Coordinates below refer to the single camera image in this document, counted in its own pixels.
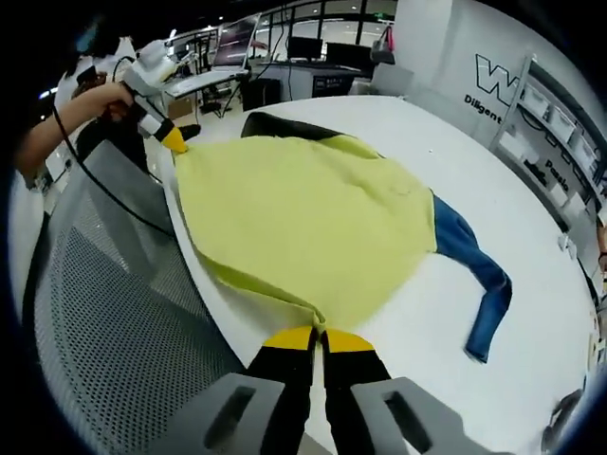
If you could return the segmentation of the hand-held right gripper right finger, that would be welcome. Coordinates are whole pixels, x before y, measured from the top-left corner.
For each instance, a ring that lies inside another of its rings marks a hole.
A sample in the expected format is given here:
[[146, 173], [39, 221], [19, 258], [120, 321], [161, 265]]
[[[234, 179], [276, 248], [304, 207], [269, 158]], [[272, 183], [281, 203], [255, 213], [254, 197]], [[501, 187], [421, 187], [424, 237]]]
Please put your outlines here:
[[322, 334], [325, 413], [339, 454], [463, 454], [462, 418], [406, 377], [392, 378], [374, 346], [337, 329]]

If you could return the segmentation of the person's left hand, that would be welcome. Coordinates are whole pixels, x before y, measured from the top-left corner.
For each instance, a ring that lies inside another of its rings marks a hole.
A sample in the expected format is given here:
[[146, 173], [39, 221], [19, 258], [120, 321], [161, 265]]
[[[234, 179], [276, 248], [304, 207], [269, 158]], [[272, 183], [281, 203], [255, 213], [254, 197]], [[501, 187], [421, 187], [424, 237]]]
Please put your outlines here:
[[66, 117], [80, 125], [107, 114], [112, 120], [126, 116], [134, 99], [120, 82], [110, 82], [91, 88], [66, 106]]

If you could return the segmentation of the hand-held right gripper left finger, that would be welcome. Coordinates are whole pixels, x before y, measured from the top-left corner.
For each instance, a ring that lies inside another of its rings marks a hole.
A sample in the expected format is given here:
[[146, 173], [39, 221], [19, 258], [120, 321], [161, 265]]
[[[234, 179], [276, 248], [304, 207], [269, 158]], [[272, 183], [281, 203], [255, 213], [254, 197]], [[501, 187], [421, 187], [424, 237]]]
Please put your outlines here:
[[315, 344], [311, 326], [285, 329], [248, 368], [187, 402], [160, 440], [162, 454], [295, 454], [310, 412]]

